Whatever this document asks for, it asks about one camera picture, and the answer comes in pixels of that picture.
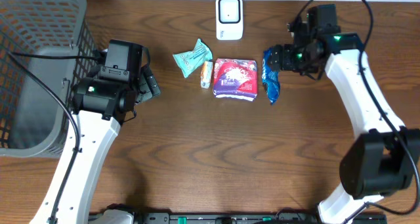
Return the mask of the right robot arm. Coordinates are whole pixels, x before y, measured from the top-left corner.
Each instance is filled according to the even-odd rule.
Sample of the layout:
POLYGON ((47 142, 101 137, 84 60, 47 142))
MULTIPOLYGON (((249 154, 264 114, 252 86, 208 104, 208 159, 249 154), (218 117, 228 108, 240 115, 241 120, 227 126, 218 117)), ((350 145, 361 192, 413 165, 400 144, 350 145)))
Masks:
POLYGON ((419 130, 407 128, 382 94, 365 52, 367 41, 332 20, 288 25, 293 42, 275 45, 267 64, 312 79, 325 74, 352 124, 354 143, 341 160, 338 187, 318 204, 322 223, 349 223, 382 199, 419 184, 419 130))

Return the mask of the red purple pad package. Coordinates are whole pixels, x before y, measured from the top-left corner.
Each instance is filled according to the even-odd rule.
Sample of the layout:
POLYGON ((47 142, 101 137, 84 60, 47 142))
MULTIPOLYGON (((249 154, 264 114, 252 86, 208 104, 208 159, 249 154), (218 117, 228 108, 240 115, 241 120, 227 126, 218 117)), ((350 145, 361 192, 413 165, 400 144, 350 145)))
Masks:
POLYGON ((216 98, 254 101, 257 97, 257 63, 254 60, 218 58, 213 74, 216 98))

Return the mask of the teal wet wipes pack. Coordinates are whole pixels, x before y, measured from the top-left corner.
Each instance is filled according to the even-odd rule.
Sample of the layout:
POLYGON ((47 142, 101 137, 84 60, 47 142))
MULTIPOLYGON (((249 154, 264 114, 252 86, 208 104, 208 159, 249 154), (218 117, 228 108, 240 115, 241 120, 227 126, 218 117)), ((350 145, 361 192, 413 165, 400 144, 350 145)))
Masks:
POLYGON ((210 48, 201 39, 198 39, 193 50, 174 54, 173 58, 181 69, 184 78, 187 78, 205 61, 212 60, 213 54, 210 48))

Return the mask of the grey plastic mesh basket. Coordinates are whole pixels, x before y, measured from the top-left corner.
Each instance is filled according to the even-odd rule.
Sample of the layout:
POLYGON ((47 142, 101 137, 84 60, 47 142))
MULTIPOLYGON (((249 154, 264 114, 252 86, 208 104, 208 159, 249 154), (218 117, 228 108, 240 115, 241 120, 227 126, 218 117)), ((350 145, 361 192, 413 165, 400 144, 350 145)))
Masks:
POLYGON ((19 62, 66 105, 95 65, 87 0, 1 0, 1 155, 60 156, 69 121, 19 62))

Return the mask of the white barcode scanner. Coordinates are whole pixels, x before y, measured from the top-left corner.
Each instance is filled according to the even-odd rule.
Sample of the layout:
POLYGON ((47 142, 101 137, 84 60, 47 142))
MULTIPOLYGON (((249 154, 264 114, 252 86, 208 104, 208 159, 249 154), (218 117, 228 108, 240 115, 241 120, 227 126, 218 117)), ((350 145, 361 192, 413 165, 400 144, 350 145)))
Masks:
POLYGON ((243 36, 243 0, 216 0, 216 37, 221 41, 243 36))

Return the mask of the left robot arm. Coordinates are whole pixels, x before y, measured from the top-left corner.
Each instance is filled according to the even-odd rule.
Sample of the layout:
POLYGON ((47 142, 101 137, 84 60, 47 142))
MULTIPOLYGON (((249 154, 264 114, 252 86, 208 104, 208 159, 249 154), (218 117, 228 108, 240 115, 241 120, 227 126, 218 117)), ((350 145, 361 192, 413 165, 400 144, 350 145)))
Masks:
POLYGON ((160 94, 147 47, 111 40, 96 66, 73 89, 72 130, 32 223, 87 223, 107 153, 135 106, 160 94))

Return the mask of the orange white snack bar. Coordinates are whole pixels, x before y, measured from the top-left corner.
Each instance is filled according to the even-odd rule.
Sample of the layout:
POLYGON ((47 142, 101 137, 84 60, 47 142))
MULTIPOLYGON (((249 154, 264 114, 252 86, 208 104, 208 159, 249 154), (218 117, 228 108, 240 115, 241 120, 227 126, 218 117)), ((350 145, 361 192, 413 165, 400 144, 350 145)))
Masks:
POLYGON ((200 85, 204 89, 208 89, 211 84, 211 77, 213 74, 213 62, 205 61, 201 67, 200 85))

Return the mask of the blue cookie package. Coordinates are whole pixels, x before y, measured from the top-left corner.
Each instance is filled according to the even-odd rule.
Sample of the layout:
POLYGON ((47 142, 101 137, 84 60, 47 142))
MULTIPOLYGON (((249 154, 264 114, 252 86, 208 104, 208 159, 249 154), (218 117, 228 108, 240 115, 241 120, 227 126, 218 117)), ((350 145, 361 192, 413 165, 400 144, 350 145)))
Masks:
POLYGON ((273 71, 268 65, 272 56, 272 48, 264 51, 262 60, 262 86, 271 104, 275 104, 280 96, 280 83, 278 72, 273 71))

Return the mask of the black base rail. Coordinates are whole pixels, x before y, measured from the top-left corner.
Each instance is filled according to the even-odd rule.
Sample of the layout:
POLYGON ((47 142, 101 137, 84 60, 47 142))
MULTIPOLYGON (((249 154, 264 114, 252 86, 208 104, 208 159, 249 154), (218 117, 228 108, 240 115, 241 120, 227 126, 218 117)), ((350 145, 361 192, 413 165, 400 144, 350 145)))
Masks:
POLYGON ((140 212, 123 204, 112 204, 103 213, 92 214, 88 224, 254 224, 320 223, 316 213, 284 208, 276 213, 171 213, 140 212))

